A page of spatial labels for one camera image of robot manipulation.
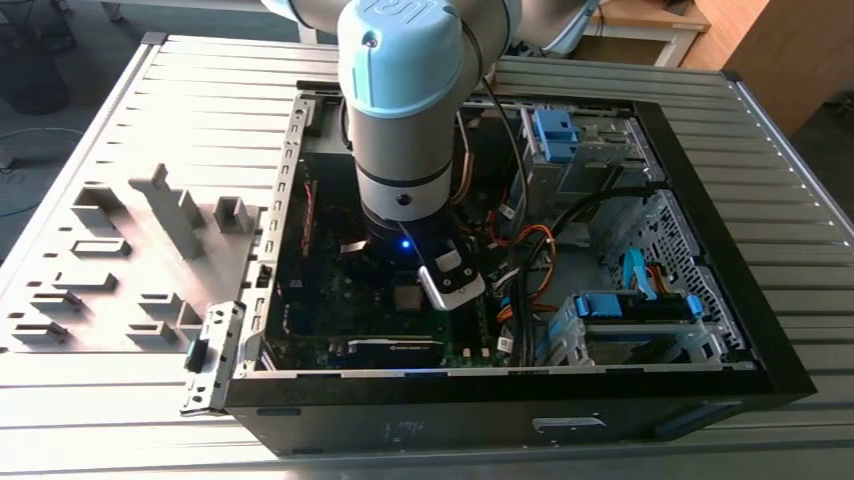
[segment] open pc tower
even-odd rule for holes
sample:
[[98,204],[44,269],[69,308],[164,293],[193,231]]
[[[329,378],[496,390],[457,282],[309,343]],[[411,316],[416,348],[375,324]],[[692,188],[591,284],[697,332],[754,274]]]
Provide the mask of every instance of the open pc tower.
[[[189,350],[185,415],[233,415],[281,455],[551,447],[669,440],[814,393],[657,105],[501,98],[523,177],[501,111],[465,103],[475,168],[453,208],[488,287],[441,312],[405,239],[369,252],[336,85],[298,88],[250,281]],[[528,361],[493,241],[521,182],[529,224],[597,192],[651,192],[591,204],[533,259],[531,285],[553,275]]]

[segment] robot logo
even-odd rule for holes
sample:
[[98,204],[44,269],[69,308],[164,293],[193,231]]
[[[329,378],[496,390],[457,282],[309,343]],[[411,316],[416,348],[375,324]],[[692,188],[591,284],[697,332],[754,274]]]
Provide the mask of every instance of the robot logo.
[[415,23],[435,6],[436,2],[432,0],[379,0],[365,11],[397,17],[400,23],[408,24]]

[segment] robotic arm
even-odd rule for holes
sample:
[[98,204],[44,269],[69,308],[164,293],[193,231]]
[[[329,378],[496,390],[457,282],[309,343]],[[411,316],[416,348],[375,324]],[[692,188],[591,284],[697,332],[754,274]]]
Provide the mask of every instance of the robotic arm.
[[515,36],[549,51],[577,44],[599,0],[261,0],[336,33],[359,194],[371,241],[417,253],[433,307],[484,291],[447,215],[455,113]]

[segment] white label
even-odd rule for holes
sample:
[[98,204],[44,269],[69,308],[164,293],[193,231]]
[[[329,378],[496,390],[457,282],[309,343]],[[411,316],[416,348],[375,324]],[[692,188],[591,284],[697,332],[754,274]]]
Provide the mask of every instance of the white label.
[[504,353],[512,353],[512,338],[497,338],[497,351]]
[[497,212],[507,217],[507,220],[512,220],[512,216],[516,214],[512,208],[501,203],[501,206],[497,207]]
[[531,423],[539,433],[544,433],[544,428],[607,427],[596,417],[535,418]]

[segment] slotted metal surface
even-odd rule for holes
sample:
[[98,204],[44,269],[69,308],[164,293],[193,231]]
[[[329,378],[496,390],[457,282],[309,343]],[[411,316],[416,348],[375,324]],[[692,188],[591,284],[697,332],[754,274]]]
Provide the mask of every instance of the slotted metal surface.
[[[0,270],[0,289],[13,271],[25,268],[37,223],[50,215],[86,159],[165,156],[180,184],[200,181],[190,170],[181,172],[181,165],[204,167],[204,182],[212,183],[193,189],[197,195],[221,194],[216,179],[226,178],[222,182],[244,198],[268,198],[269,191],[252,182],[278,159],[296,80],[333,80],[335,60],[336,52],[324,47],[178,36],[162,47],[140,49],[124,87],[108,99]],[[504,94],[661,104],[819,393],[783,410],[744,414],[664,445],[359,456],[327,460],[327,467],[437,465],[381,474],[348,470],[353,479],[567,478],[572,473],[588,479],[627,474],[663,478],[685,471],[692,478],[715,479],[847,476],[840,469],[851,452],[840,447],[854,445],[851,232],[798,159],[768,140],[775,140],[772,129],[743,92],[713,73],[555,60],[503,60],[496,79]],[[136,80],[132,88],[126,80]],[[116,110],[121,99],[126,108]],[[317,460],[276,459],[230,418],[177,416],[181,364],[174,354],[0,355],[6,439],[0,471],[77,472],[84,478],[98,478],[101,472],[114,478],[130,470],[182,467],[168,475],[206,470],[209,477],[214,470],[229,478],[327,478],[318,472],[294,474],[293,468]],[[500,465],[555,459],[561,462]],[[479,466],[447,466],[451,462]]]

